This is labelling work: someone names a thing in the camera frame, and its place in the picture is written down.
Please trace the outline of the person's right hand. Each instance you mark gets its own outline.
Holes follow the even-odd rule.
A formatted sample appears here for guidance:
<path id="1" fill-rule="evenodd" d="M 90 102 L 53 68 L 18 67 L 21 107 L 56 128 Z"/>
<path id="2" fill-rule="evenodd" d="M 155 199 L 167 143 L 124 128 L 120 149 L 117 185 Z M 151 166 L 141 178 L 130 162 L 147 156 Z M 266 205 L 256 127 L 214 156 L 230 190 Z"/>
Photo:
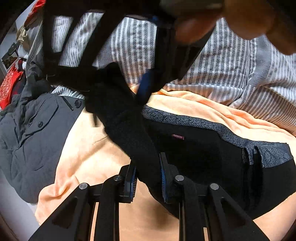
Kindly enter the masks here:
<path id="1" fill-rule="evenodd" d="M 295 1 L 225 1 L 220 9 L 198 10 L 179 18 L 176 40 L 192 44 L 221 18 L 243 39 L 265 35 L 281 53 L 295 53 Z"/>

